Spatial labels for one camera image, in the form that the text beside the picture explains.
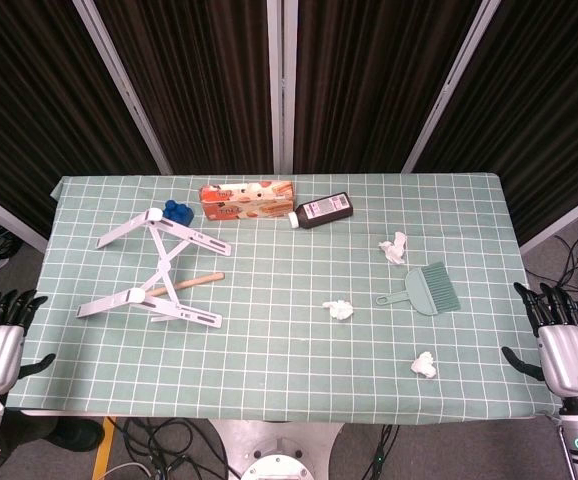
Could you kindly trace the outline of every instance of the curtain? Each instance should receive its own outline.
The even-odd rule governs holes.
[[[415,171],[498,174],[521,244],[578,205],[578,1],[500,5]]]
[[[273,172],[264,0],[96,3],[175,173]]]
[[[63,175],[157,168],[70,1],[0,0],[0,205],[48,236]]]
[[[301,0],[294,172],[399,172],[479,4]]]

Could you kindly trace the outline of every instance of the wooden stick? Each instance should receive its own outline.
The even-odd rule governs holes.
[[[194,287],[196,285],[202,285],[203,283],[215,282],[216,280],[222,280],[225,278],[225,274],[223,272],[216,272],[210,275],[204,275],[202,277],[192,278],[191,280],[184,280],[182,282],[174,283],[173,288],[175,290],[182,290],[183,288]],[[153,290],[149,290],[147,295],[150,297],[159,297],[160,295],[164,295],[167,293],[166,287],[154,288]]]

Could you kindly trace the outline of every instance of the shoe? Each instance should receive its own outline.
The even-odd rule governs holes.
[[[98,422],[87,418],[60,417],[56,428],[45,440],[72,452],[89,452],[98,448],[104,438],[105,431]]]

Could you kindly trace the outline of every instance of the snack box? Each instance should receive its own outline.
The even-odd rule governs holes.
[[[293,211],[293,184],[270,180],[200,188],[200,204],[209,220],[280,217]]]

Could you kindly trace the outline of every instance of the white laptop stand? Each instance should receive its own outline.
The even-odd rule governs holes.
[[[123,290],[114,295],[100,298],[90,303],[84,303],[78,307],[77,317],[86,317],[94,313],[100,313],[120,305],[134,305],[136,307],[144,308],[155,313],[159,313],[160,317],[154,317],[152,322],[183,319],[190,322],[208,325],[210,327],[219,328],[222,325],[222,316],[215,313],[206,312],[197,308],[182,305],[176,295],[176,290],[173,282],[169,278],[169,271],[171,270],[171,259],[184,250],[190,243],[196,244],[199,247],[206,248],[212,252],[220,255],[231,255],[231,245],[221,242],[209,235],[203,235],[192,228],[185,227],[171,220],[162,218],[162,211],[157,208],[150,208],[146,212],[129,220],[127,223],[120,225],[109,233],[103,235],[98,239],[96,248],[102,248],[117,238],[126,235],[127,233],[139,228],[147,227],[153,241],[158,250],[158,271],[143,283],[140,287]],[[162,243],[162,238],[158,230],[167,232],[180,238],[182,241],[176,245],[169,253],[165,251],[165,246]],[[147,295],[147,291],[155,285],[155,283],[162,279],[169,294],[169,300]]]

